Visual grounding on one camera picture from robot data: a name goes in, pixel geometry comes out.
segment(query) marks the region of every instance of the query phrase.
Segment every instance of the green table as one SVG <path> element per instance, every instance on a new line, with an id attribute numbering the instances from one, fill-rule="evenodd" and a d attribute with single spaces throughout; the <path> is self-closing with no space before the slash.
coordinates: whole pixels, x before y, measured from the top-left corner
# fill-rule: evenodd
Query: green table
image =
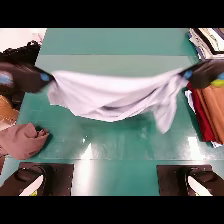
<path id="1" fill-rule="evenodd" d="M 48 72 L 154 76 L 197 61 L 186 29 L 48 29 L 36 65 Z M 162 135 L 151 113 L 106 123 L 50 106 L 47 88 L 26 94 L 18 123 L 47 128 L 53 138 L 27 161 L 74 163 L 73 195 L 158 195 L 156 165 L 206 164 L 224 177 L 223 147 L 201 142 L 183 92 L 171 129 Z M 7 158 L 0 184 L 18 168 Z"/>

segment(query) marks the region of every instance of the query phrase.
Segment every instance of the table surface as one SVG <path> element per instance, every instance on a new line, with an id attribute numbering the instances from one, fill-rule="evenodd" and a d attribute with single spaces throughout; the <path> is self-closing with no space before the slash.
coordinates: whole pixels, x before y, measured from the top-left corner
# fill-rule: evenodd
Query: table surface
<path id="1" fill-rule="evenodd" d="M 197 62 L 187 29 L 48 29 L 36 65 L 114 76 L 154 76 Z M 224 177 L 224 148 L 201 141 L 181 91 L 171 129 L 161 134 L 151 113 L 106 123 L 50 106 L 47 88 L 26 94 L 18 124 L 47 128 L 52 138 L 27 162 L 74 163 L 72 195 L 158 195 L 156 165 L 211 164 Z M 8 157 L 0 184 L 20 161 Z"/>

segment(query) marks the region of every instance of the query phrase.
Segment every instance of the red cloth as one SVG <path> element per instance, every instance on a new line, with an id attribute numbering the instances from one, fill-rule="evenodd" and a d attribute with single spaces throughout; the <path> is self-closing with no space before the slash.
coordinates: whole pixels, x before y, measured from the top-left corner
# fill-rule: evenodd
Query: red cloth
<path id="1" fill-rule="evenodd" d="M 200 99 L 195 89 L 192 88 L 191 83 L 189 82 L 187 88 L 192 92 L 192 99 L 194 104 L 194 109 L 196 112 L 196 117 L 199 123 L 199 127 L 202 134 L 202 140 L 205 142 L 215 142 L 215 136 L 207 119 L 207 116 L 203 110 Z"/>

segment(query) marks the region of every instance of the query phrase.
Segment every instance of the white towel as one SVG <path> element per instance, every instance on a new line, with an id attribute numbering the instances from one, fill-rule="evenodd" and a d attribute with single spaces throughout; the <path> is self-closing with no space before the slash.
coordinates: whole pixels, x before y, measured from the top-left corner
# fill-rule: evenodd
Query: white towel
<path id="1" fill-rule="evenodd" d="M 48 98 L 76 116 L 113 122 L 153 111 L 162 133 L 169 130 L 175 112 L 176 95 L 188 81 L 176 69 L 155 77 L 129 78 L 55 71 Z"/>

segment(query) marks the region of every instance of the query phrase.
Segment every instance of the stack of folded clothes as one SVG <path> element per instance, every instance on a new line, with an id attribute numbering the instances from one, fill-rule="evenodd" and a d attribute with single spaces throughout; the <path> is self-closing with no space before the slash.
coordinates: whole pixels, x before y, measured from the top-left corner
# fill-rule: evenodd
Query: stack of folded clothes
<path id="1" fill-rule="evenodd" d="M 224 28 L 190 28 L 188 35 L 199 59 L 224 58 Z"/>
<path id="2" fill-rule="evenodd" d="M 224 59 L 224 28 L 190 28 L 190 41 L 199 59 Z M 185 92 L 188 103 L 195 112 L 202 140 L 214 147 L 224 144 L 224 87 L 208 86 L 194 89 L 191 83 Z"/>

